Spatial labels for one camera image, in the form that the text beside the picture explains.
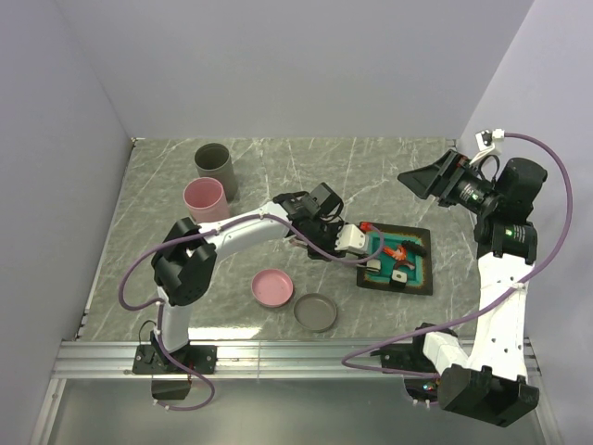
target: black clamp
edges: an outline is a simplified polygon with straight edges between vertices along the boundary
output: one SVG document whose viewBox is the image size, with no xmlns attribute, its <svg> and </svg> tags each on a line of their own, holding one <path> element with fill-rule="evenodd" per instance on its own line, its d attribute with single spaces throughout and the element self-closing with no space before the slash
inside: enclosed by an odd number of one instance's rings
<svg viewBox="0 0 593 445">
<path fill-rule="evenodd" d="M 212 375 L 216 368 L 217 347 L 214 345 L 187 344 L 170 354 L 173 359 L 201 375 Z M 138 345 L 132 366 L 136 375 L 186 374 L 170 362 L 158 346 L 154 333 L 150 333 L 150 344 Z M 158 401 L 182 401 L 187 397 L 191 381 L 153 380 L 152 394 Z"/>
</svg>

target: white connector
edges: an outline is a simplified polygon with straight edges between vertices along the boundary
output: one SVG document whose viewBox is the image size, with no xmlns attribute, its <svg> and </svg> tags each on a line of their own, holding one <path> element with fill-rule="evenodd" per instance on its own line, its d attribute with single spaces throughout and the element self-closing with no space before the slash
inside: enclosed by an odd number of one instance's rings
<svg viewBox="0 0 593 445">
<path fill-rule="evenodd" d="M 483 130 L 475 134 L 475 141 L 480 150 L 470 161 L 470 164 L 475 164 L 487 156 L 499 156 L 502 153 L 501 145 L 504 141 L 504 130 L 497 128 L 496 130 Z"/>
<path fill-rule="evenodd" d="M 346 224 L 337 234 L 335 250 L 347 251 L 350 253 L 367 253 L 369 237 L 366 236 L 356 225 Z"/>
</svg>

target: gray marble surface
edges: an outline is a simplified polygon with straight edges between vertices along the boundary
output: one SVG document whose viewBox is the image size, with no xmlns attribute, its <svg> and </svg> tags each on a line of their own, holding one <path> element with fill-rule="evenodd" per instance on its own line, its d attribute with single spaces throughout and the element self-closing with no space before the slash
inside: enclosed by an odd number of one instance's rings
<svg viewBox="0 0 593 445">
<path fill-rule="evenodd" d="M 120 204 L 107 241 L 82 340 L 137 338 L 140 324 L 154 319 L 155 308 L 127 312 L 117 302 L 117 286 L 128 265 L 160 243 L 172 224 L 185 216 L 182 193 L 196 177 L 193 156 L 209 139 L 140 140 L 132 152 Z M 285 240 L 239 252 L 217 267 L 208 293 L 195 304 L 190 336 L 204 339 L 301 339 L 388 337 L 421 322 L 439 323 L 477 308 L 479 280 L 473 255 L 472 223 L 462 208 L 442 209 L 416 198 L 397 175 L 436 160 L 447 150 L 445 139 L 291 138 L 223 139 L 230 148 L 239 196 L 233 215 L 252 210 L 288 191 L 311 190 L 325 181 L 344 199 L 345 219 L 425 227 L 433 243 L 434 295 L 417 296 L 356 287 L 355 270 L 338 263 L 310 261 Z M 295 299 L 279 309 L 261 307 L 251 296 L 252 277 L 265 268 L 292 277 L 296 297 L 321 292 L 339 313 L 322 334 L 300 327 L 293 316 Z M 127 286 L 130 303 L 153 297 L 149 261 Z M 475 325 L 459 329 L 463 335 Z"/>
</svg>

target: pink bowl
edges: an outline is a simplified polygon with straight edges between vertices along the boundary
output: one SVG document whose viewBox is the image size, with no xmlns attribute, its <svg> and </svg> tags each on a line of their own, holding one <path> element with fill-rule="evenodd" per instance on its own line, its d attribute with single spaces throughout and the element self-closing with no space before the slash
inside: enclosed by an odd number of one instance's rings
<svg viewBox="0 0 593 445">
<path fill-rule="evenodd" d="M 251 281 L 251 292 L 259 304 L 267 308 L 279 308 L 293 296 L 293 281 L 279 269 L 264 269 Z"/>
</svg>

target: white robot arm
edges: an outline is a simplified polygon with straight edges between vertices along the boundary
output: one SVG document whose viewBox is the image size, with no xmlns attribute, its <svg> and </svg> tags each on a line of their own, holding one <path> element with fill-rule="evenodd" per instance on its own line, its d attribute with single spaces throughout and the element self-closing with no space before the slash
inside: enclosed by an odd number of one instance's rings
<svg viewBox="0 0 593 445">
<path fill-rule="evenodd" d="M 503 135 L 481 132 L 479 140 L 494 147 Z M 533 161 L 513 158 L 498 178 L 488 181 L 476 162 L 449 150 L 434 164 L 398 177 L 417 197 L 432 195 L 439 206 L 460 204 L 475 213 L 480 309 L 515 288 L 478 319 L 469 357 L 450 329 L 414 338 L 440 374 L 437 397 L 444 410 L 508 426 L 537 406 L 539 393 L 527 385 L 523 352 L 527 283 L 519 280 L 535 267 L 537 232 L 527 217 L 547 175 Z"/>
</svg>

